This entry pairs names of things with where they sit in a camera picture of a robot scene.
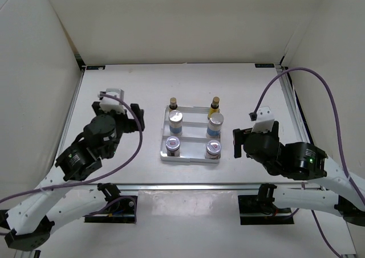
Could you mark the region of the pale white-lid jar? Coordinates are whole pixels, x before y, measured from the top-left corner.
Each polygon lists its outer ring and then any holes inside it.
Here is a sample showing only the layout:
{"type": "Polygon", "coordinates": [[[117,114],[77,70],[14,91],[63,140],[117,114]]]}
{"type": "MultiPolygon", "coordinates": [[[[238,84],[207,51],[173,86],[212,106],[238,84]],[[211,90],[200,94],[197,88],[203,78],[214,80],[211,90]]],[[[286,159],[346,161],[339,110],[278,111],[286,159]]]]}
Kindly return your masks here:
{"type": "Polygon", "coordinates": [[[222,146],[217,140],[211,140],[206,145],[205,158],[206,159],[220,159],[222,146]]]}

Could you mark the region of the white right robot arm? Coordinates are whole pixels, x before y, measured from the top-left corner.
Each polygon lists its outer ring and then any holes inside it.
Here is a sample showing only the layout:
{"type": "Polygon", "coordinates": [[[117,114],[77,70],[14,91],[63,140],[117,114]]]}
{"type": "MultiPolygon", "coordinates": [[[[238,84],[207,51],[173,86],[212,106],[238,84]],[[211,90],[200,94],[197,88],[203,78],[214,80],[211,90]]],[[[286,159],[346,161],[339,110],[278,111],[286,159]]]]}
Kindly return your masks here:
{"type": "Polygon", "coordinates": [[[347,223],[364,226],[364,179],[346,175],[325,151],[307,142],[282,144],[279,123],[272,131],[257,133],[252,128],[233,130],[234,157],[246,155],[260,163],[272,176],[308,181],[323,190],[299,190],[272,183],[260,185],[252,205],[273,214],[283,208],[322,211],[341,217],[347,223]]]}

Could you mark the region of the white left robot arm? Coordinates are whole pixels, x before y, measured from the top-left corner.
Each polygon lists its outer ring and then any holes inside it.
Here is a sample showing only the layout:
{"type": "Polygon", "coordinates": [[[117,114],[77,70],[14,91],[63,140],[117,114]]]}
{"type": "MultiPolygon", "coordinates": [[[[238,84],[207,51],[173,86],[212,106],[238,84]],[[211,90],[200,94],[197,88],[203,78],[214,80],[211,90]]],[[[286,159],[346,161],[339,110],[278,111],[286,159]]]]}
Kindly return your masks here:
{"type": "Polygon", "coordinates": [[[95,117],[56,159],[54,167],[38,187],[27,191],[27,199],[9,210],[1,210],[1,227],[8,230],[8,248],[31,252],[44,244],[61,227],[81,217],[114,214],[136,199],[121,195],[113,183],[98,183],[81,200],[60,205],[61,199],[102,167],[116,153],[122,135],[142,133],[144,111],[138,104],[121,104],[103,99],[92,104],[95,117]]]}

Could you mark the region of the yellow sauce bottle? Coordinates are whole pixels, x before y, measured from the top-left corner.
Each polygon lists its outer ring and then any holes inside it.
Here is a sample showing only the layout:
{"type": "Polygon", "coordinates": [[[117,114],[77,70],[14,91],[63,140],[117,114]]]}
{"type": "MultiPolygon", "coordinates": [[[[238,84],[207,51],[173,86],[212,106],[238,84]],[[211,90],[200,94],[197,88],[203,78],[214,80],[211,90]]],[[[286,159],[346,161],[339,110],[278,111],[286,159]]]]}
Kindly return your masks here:
{"type": "Polygon", "coordinates": [[[212,114],[220,112],[219,103],[220,103],[220,98],[218,96],[215,96],[212,100],[211,105],[210,105],[210,110],[209,110],[209,113],[208,113],[208,119],[210,119],[212,114]]]}
{"type": "Polygon", "coordinates": [[[176,110],[178,108],[177,99],[175,97],[171,97],[169,101],[169,111],[176,110]]]}

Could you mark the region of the dark white-lid jar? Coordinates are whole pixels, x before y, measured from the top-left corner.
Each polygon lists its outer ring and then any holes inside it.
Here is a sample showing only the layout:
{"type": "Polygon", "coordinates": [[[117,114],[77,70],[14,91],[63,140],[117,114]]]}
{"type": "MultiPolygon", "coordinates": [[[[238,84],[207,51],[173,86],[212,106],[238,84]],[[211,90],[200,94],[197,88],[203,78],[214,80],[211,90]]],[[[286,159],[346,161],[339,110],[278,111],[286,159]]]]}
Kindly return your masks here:
{"type": "Polygon", "coordinates": [[[165,141],[167,156],[180,156],[180,139],[176,136],[169,136],[165,141]]]}

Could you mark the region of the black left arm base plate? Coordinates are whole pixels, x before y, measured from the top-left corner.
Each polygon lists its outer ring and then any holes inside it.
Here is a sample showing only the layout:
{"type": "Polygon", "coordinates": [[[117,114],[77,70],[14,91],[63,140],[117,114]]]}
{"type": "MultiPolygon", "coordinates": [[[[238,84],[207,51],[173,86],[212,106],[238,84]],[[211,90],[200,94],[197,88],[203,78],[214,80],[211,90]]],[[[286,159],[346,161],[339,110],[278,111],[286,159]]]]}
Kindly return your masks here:
{"type": "Polygon", "coordinates": [[[117,199],[115,203],[103,209],[98,214],[84,217],[85,223],[103,224],[136,224],[138,191],[121,191],[113,196],[107,204],[117,199]]]}

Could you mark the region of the silver-lid spice jar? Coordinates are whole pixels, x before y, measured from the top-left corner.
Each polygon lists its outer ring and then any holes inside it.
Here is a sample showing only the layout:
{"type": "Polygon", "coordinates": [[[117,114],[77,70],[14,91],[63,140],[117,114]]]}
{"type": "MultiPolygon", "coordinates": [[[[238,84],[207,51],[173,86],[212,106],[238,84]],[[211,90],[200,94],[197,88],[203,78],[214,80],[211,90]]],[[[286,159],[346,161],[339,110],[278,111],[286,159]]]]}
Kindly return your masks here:
{"type": "Polygon", "coordinates": [[[219,138],[224,123],[224,116],[221,113],[213,113],[208,121],[206,136],[208,138],[219,138]]]}
{"type": "Polygon", "coordinates": [[[168,115],[170,133],[175,136],[182,135],[183,114],[179,110],[172,110],[168,115]]]}

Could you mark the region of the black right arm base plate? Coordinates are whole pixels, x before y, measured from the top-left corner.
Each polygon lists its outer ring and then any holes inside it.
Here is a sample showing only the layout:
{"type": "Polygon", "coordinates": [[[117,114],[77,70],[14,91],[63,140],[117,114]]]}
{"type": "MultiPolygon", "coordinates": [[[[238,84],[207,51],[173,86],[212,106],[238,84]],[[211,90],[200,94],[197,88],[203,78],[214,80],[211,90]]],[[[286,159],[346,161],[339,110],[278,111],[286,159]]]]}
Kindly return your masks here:
{"type": "Polygon", "coordinates": [[[260,204],[256,195],[239,195],[240,224],[243,226],[294,224],[290,208],[277,208],[273,204],[260,204]]]}

